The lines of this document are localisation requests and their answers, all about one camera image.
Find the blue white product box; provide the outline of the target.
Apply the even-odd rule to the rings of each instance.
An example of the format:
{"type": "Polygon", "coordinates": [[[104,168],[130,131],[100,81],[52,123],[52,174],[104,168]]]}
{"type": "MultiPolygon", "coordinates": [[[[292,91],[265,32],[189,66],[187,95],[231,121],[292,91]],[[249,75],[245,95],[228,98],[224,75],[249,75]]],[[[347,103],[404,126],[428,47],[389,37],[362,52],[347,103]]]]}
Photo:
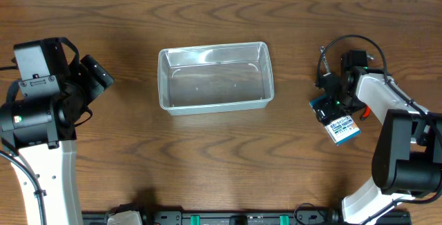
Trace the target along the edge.
{"type": "Polygon", "coordinates": [[[326,95],[309,102],[317,120],[337,146],[361,133],[352,117],[342,111],[339,104],[338,101],[328,100],[326,95]]]}

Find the clear plastic container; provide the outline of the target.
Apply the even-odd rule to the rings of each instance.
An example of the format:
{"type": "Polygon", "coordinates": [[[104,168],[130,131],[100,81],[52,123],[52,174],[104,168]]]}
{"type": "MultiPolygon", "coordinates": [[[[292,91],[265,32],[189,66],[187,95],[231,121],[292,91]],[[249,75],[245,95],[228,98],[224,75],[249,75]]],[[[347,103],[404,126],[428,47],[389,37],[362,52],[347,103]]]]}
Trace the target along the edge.
{"type": "Polygon", "coordinates": [[[265,108],[275,95],[263,41],[165,48],[157,84],[161,108],[174,116],[265,108]]]}

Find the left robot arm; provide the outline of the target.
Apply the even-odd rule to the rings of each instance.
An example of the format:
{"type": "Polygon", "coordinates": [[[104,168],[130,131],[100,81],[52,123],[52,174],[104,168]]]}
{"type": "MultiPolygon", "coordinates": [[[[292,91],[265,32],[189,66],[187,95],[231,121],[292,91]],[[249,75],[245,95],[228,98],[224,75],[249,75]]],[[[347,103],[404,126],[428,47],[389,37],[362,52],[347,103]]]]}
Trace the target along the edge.
{"type": "Polygon", "coordinates": [[[77,134],[114,79],[65,37],[16,44],[20,79],[1,106],[1,156],[12,164],[29,224],[83,224],[77,134]]]}

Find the silver combination wrench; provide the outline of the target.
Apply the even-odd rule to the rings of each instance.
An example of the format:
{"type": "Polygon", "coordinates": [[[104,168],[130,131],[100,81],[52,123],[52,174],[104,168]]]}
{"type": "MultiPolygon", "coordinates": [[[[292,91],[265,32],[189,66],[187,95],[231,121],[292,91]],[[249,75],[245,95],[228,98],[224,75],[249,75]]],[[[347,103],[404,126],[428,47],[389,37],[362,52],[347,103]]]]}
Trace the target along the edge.
{"type": "Polygon", "coordinates": [[[321,47],[319,47],[319,49],[320,49],[320,52],[321,52],[321,55],[322,55],[321,59],[322,59],[322,62],[324,64],[325,71],[326,71],[326,73],[330,73],[331,71],[330,71],[330,68],[329,68],[329,64],[328,64],[326,56],[325,56],[325,47],[321,46],[321,47]]]}

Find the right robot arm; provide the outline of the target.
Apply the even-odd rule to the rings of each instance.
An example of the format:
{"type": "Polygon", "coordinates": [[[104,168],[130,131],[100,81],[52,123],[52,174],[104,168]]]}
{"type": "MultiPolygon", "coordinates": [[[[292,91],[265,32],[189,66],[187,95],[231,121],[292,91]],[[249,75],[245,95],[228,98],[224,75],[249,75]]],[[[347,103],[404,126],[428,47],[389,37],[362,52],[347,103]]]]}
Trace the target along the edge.
{"type": "Polygon", "coordinates": [[[364,50],[342,54],[340,74],[320,76],[325,91],[311,101],[317,120],[335,144],[360,130],[361,119],[374,114],[382,128],[372,158],[372,175],[337,211],[323,213],[326,224],[394,224],[384,216],[400,204],[427,204],[441,197],[441,115],[416,104],[384,69],[371,68],[364,50]]]}

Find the red handled pliers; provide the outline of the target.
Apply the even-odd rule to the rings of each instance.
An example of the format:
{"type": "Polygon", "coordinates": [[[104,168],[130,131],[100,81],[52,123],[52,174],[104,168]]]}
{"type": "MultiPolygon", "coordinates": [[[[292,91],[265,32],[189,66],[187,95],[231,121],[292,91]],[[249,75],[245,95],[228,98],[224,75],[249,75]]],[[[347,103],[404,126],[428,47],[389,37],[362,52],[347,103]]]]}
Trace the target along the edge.
{"type": "Polygon", "coordinates": [[[370,107],[369,106],[366,106],[365,107],[365,110],[364,110],[364,112],[363,112],[363,114],[360,116],[360,120],[361,121],[364,121],[364,120],[366,120],[368,117],[369,117],[369,114],[371,113],[371,109],[370,109],[370,107]]]}

